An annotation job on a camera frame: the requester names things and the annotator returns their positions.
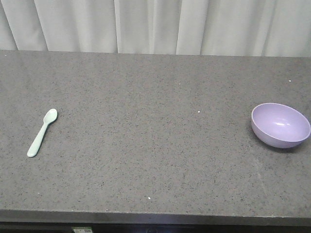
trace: spoon handle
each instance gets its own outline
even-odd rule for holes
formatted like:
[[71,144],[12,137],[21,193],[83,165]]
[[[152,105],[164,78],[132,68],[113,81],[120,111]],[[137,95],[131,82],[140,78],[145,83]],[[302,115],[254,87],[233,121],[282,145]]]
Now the spoon handle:
[[31,144],[28,152],[27,152],[27,156],[28,157],[34,157],[40,146],[41,146],[41,142],[42,142],[42,139],[43,139],[43,136],[44,136],[44,133],[45,131],[47,130],[47,127],[48,127],[48,124],[44,123],[39,131],[39,133],[37,134],[37,136],[35,137],[33,143]]

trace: label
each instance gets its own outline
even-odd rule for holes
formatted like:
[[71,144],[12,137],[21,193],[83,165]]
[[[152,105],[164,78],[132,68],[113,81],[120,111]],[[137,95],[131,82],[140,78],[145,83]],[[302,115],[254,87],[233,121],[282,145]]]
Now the label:
[[91,227],[72,227],[74,233],[93,233]]

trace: light green spoon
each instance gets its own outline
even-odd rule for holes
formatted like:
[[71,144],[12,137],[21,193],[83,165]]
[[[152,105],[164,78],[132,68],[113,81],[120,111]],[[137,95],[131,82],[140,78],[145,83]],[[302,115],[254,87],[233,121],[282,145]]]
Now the light green spoon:
[[31,144],[27,156],[28,157],[34,157],[41,146],[41,142],[44,136],[45,131],[47,130],[47,127],[49,124],[51,124],[53,121],[55,121],[57,118],[57,110],[56,109],[50,109],[43,118],[43,125],[38,133],[38,135],[35,137],[33,143]]

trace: purple bowl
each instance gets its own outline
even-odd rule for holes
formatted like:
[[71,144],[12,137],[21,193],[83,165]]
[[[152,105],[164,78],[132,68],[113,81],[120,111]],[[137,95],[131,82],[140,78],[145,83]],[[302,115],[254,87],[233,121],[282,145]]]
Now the purple bowl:
[[279,103],[263,103],[252,111],[252,128],[264,143],[277,148],[291,148],[311,133],[308,120],[294,108]]

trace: countertop edge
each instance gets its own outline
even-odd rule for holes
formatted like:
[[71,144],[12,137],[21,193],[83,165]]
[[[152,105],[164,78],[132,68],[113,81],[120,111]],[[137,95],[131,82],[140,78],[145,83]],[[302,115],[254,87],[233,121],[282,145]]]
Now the countertop edge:
[[309,217],[0,210],[0,222],[311,226]]

